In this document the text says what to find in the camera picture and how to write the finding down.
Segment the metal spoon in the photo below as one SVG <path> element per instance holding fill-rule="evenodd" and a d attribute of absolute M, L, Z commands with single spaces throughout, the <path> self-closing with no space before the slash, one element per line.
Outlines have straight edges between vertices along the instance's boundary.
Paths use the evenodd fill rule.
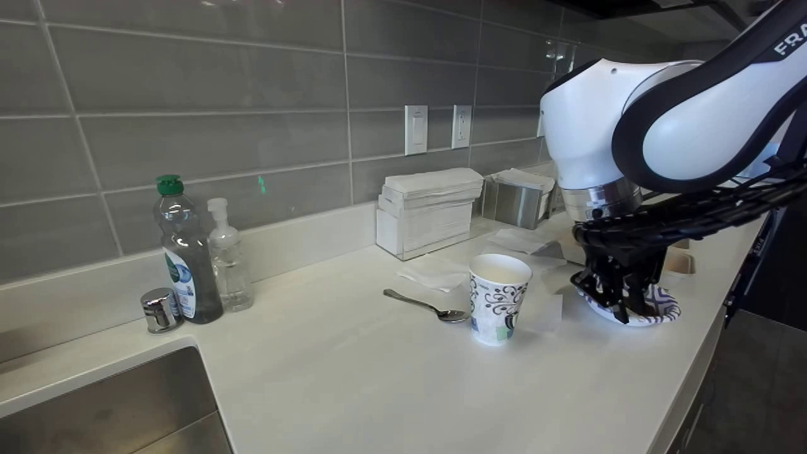
<path fill-rule="evenodd" d="M 391 287 L 386 287 L 384 296 L 393 297 L 393 300 L 412 304 L 412 305 L 422 305 L 422 309 L 431 311 L 436 315 L 436 321 L 442 321 L 442 324 L 455 324 L 455 321 L 466 321 L 470 319 L 470 314 L 465 314 L 465 311 L 440 311 L 440 309 L 434 309 L 434 305 L 429 305 L 425 300 L 407 297 L 407 296 L 401 296 L 401 292 L 397 292 Z"/>

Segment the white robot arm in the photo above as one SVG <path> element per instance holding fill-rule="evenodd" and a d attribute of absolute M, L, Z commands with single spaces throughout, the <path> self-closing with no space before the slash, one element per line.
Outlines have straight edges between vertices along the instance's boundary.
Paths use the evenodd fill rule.
<path fill-rule="evenodd" d="M 807 195 L 807 4 L 778 4 L 706 64 L 589 64 L 541 110 L 589 256 L 574 284 L 627 324 L 671 242 Z M 767 175 L 726 185 L 784 129 Z M 640 205 L 638 187 L 677 198 Z"/>

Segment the paper cup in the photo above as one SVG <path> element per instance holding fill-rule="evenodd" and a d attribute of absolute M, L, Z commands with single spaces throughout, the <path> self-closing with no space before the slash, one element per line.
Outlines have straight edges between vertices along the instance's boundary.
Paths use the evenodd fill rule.
<path fill-rule="evenodd" d="M 514 334 L 533 268 L 509 256 L 476 256 L 471 260 L 475 337 L 502 347 Z"/>

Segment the kitchen counter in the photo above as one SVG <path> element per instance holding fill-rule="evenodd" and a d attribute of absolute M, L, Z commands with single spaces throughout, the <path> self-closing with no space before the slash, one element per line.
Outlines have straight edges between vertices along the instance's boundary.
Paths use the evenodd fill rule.
<path fill-rule="evenodd" d="M 575 268 L 524 256 L 562 231 L 562 218 L 533 234 L 487 223 L 475 241 L 412 262 L 364 248 L 263 281 L 255 309 L 209 327 L 150 337 L 139 321 L 30 353 L 0 364 L 0 417 L 199 349 L 241 454 L 667 451 L 760 223 L 691 242 L 696 276 L 663 276 L 685 315 L 659 329 L 598 319 L 569 287 Z M 495 251 L 536 271 L 504 349 L 382 296 L 397 287 L 466 309 L 458 271 Z"/>

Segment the plastic bottle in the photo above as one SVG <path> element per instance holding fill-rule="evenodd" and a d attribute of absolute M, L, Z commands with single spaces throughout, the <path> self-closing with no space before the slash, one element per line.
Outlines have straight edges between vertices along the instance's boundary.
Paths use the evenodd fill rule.
<path fill-rule="evenodd" d="M 199 210 L 185 198 L 185 185 L 178 175 L 159 176 L 156 192 L 161 200 L 155 207 L 155 218 L 161 228 L 161 245 L 180 314 L 193 324 L 218 321 L 224 309 L 212 274 Z"/>
<path fill-rule="evenodd" d="M 255 290 L 243 260 L 241 234 L 228 226 L 228 200 L 209 200 L 208 210 L 215 231 L 208 237 L 212 271 L 218 276 L 221 297 L 224 311 L 244 311 L 255 300 Z"/>

